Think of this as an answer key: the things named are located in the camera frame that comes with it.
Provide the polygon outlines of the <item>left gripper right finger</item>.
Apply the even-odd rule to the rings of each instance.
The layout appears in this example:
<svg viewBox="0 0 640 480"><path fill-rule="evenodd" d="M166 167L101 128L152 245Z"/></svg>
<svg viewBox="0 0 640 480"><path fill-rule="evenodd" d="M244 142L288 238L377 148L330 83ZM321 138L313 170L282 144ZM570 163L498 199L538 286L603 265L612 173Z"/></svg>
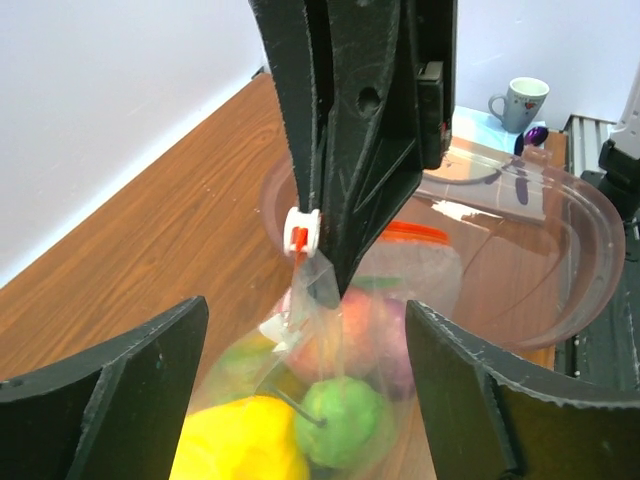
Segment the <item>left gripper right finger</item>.
<svg viewBox="0 0 640 480"><path fill-rule="evenodd" d="M533 364L419 301L406 337L438 478L638 478L638 393Z"/></svg>

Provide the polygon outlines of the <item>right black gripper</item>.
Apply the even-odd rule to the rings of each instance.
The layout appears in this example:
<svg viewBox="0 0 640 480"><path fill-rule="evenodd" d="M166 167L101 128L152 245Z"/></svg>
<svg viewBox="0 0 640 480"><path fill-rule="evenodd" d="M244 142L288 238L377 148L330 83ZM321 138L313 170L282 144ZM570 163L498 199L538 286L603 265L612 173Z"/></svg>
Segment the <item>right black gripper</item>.
<svg viewBox="0 0 640 480"><path fill-rule="evenodd" d="M451 144L458 2L250 5L299 206L305 213L321 207L320 249L345 293L367 250L416 190L422 167L439 168Z"/></svg>

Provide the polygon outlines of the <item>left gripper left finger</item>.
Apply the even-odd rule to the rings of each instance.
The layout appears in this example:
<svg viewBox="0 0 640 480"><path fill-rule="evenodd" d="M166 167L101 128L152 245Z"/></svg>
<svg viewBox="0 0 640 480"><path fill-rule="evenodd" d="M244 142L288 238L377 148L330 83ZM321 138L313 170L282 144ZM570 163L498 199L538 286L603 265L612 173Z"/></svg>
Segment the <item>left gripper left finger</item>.
<svg viewBox="0 0 640 480"><path fill-rule="evenodd" d="M166 479L208 324L201 296L1 384L4 479Z"/></svg>

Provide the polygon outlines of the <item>clear zip top bag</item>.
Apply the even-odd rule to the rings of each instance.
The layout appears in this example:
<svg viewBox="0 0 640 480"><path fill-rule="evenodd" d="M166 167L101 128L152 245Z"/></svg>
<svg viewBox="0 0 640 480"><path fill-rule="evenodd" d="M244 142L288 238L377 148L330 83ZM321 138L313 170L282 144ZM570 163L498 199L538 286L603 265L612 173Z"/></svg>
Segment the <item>clear zip top bag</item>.
<svg viewBox="0 0 640 480"><path fill-rule="evenodd" d="M451 311L463 268L448 235L393 221L340 292L320 216L292 208L290 288L194 393L174 479L386 479L416 398L411 300Z"/></svg>

